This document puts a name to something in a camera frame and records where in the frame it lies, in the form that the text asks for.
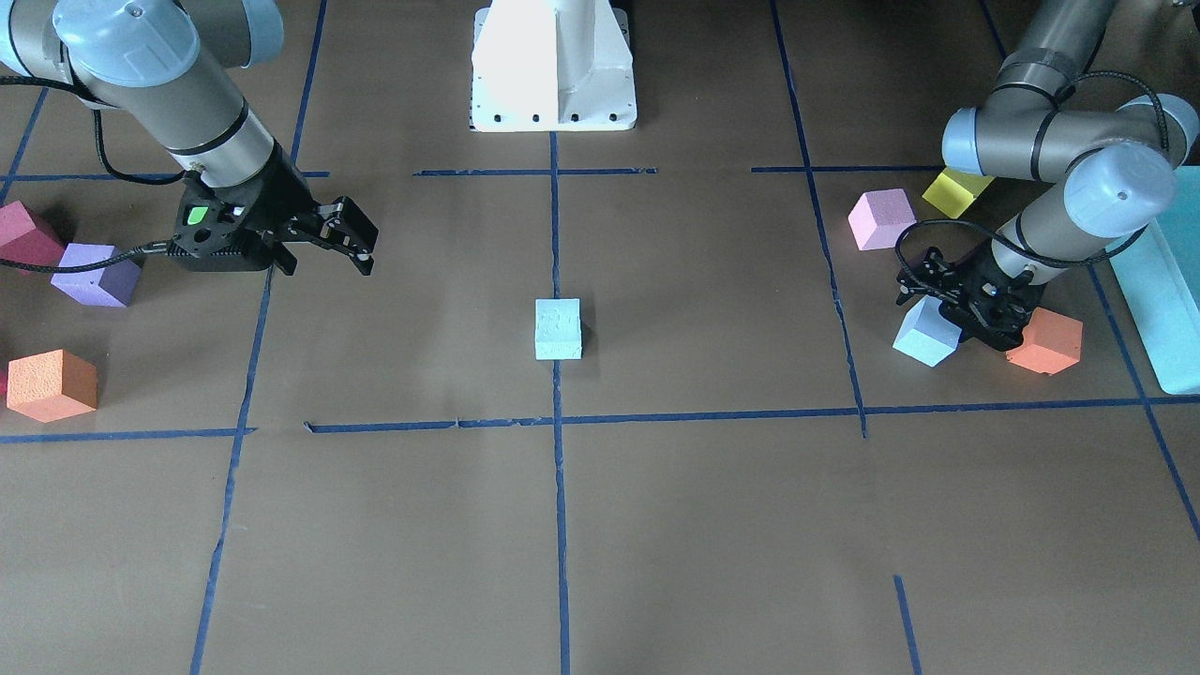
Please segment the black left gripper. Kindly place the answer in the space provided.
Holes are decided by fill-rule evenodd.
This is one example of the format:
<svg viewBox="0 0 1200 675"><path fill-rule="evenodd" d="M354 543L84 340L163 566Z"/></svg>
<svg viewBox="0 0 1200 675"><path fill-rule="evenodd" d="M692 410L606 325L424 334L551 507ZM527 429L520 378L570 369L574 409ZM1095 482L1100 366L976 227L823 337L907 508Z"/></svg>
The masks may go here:
<svg viewBox="0 0 1200 675"><path fill-rule="evenodd" d="M1045 291L1044 285L1032 282L1031 271L1008 277L986 244L955 263L941 247L926 247L918 263L911 263L901 247L895 247L895 255L900 265L896 305L914 295L932 295L947 304L947 319L962 330L961 341L976 338L1002 352L1022 345L1022 330Z"/></svg>

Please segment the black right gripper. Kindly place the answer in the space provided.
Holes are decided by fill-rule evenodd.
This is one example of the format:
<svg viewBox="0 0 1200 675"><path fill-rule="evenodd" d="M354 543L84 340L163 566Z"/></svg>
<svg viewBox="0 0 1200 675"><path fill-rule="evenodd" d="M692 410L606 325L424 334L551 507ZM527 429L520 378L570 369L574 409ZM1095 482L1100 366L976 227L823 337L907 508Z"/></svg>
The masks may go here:
<svg viewBox="0 0 1200 675"><path fill-rule="evenodd" d="M188 226L190 208L210 207L208 219ZM200 172L184 172L172 259L190 271L262 271L295 268L284 243L310 243L346 256L367 277L379 231L355 201L313 201L308 183L278 142L262 171L235 187L210 187Z"/></svg>

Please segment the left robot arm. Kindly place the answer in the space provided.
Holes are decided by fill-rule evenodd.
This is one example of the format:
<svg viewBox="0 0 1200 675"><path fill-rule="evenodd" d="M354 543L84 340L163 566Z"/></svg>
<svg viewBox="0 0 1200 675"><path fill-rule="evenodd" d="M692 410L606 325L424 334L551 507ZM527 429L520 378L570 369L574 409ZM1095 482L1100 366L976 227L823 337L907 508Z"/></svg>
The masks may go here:
<svg viewBox="0 0 1200 675"><path fill-rule="evenodd" d="M1196 141L1184 98L1134 80L1140 96L1111 112L1067 110L1091 68L1112 1L1045 1L978 108L944 129L948 171L1046 184L1046 192L956 262L928 247L900 261L896 304L930 295L956 340L1016 350L1046 283L1118 255L1176 198Z"/></svg>

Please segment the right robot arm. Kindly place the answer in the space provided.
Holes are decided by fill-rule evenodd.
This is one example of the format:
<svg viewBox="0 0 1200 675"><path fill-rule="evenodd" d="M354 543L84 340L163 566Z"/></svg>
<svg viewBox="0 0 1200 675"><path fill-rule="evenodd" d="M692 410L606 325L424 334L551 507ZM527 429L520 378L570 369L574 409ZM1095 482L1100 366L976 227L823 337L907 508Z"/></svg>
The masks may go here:
<svg viewBox="0 0 1200 675"><path fill-rule="evenodd" d="M180 166L172 238L138 247L192 271L290 275L292 243L372 271L378 231L355 201L308 181L229 77L278 56L274 1L5 1L5 85L66 91L98 115L128 112Z"/></svg>

